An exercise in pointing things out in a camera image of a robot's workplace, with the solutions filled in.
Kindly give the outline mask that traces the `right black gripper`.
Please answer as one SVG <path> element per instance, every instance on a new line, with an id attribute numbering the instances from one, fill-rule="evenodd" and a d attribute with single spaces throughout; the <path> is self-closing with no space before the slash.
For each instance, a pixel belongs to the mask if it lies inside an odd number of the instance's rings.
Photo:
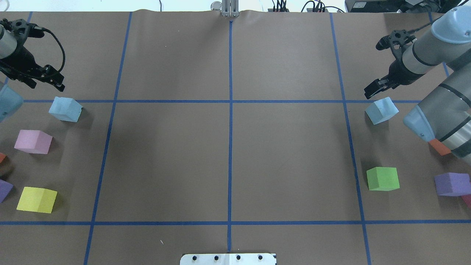
<path id="1" fill-rule="evenodd" d="M 372 81 L 365 89 L 366 99 L 385 92 L 399 85 L 410 85 L 417 80 L 417 74 L 411 72 L 401 61 L 393 61 L 385 78 Z"/>

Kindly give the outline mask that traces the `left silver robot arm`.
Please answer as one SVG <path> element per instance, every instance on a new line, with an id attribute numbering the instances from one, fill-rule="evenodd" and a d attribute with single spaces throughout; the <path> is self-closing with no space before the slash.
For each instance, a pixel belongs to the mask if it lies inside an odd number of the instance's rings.
<path id="1" fill-rule="evenodd" d="M 28 38 L 42 38 L 45 33 L 50 34 L 60 47 L 62 62 L 59 70 L 52 65 L 40 66 L 34 55 L 25 47 Z M 63 92 L 64 76 L 61 74 L 65 66 L 65 50 L 56 35 L 49 29 L 26 20 L 1 21 L 1 59 L 0 69 L 10 80 L 18 80 L 35 89 L 37 81 L 54 86 Z"/>

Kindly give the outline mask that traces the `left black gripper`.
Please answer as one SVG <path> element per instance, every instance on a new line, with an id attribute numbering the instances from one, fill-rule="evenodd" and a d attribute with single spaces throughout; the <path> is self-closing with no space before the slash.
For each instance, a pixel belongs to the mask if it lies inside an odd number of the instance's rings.
<path id="1" fill-rule="evenodd" d="M 9 79 L 22 82 L 31 89 L 36 88 L 36 80 L 42 81 L 54 86 L 59 92 L 64 92 L 64 76 L 52 74 L 41 78 L 41 66 L 36 64 L 34 56 L 25 47 L 15 52 L 8 47 L 1 47 L 0 51 L 1 72 Z"/>

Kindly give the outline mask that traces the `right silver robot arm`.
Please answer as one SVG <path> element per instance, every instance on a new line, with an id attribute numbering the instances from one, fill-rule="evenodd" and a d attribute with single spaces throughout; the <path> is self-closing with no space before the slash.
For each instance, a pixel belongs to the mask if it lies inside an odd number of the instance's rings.
<path id="1" fill-rule="evenodd" d="M 395 60 L 385 77 L 364 89 L 367 99 L 410 85 L 432 68 L 445 63 L 452 74 L 417 104 L 403 123 L 424 141 L 437 139 L 459 159 L 470 163 L 470 6 L 451 8 L 431 22 L 420 38 L 415 30 L 394 30 L 376 44 L 377 50 L 391 49 Z"/>

